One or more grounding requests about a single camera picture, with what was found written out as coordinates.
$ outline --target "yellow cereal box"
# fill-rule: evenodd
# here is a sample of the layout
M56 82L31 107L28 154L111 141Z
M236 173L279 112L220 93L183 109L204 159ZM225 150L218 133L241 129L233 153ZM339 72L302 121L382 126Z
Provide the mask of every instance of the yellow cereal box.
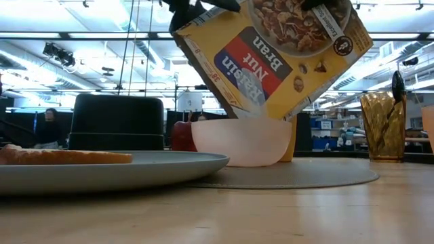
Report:
M304 0L215 7L175 40L230 117L291 117L372 47L349 0L301 10Z

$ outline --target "black container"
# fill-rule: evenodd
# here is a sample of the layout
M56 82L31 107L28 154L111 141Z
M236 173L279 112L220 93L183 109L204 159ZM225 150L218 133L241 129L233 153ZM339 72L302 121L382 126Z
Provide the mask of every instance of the black container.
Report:
M71 150L163 150L163 102L158 98L80 94Z

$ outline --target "camera on ceiling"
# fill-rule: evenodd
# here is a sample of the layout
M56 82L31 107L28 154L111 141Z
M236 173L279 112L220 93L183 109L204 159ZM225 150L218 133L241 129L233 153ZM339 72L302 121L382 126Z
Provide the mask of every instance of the camera on ceiling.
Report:
M62 66L67 68L73 67L75 65L74 54L72 52L66 51L65 49L56 47L54 43L46 43L42 54L49 58L54 58L54 60L59 61Z
M416 65L418 63L419 63L418 57L415 57L415 58L412 58L412 59L409 59L409 60L406 60L406 61L402 62L402 64L404 66Z

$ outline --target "wooden table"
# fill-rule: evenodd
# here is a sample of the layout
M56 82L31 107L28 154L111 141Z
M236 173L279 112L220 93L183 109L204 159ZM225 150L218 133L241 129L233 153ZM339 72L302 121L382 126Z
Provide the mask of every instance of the wooden table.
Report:
M3 197L0 243L433 243L434 166L371 168L379 180L340 188Z

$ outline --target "bread slice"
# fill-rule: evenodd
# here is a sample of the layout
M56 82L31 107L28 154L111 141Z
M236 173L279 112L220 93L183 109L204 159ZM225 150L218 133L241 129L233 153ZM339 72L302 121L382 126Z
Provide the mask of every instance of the bread slice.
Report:
M74 165L131 163L132 155L80 150L23 149L7 145L0 150L0 165Z

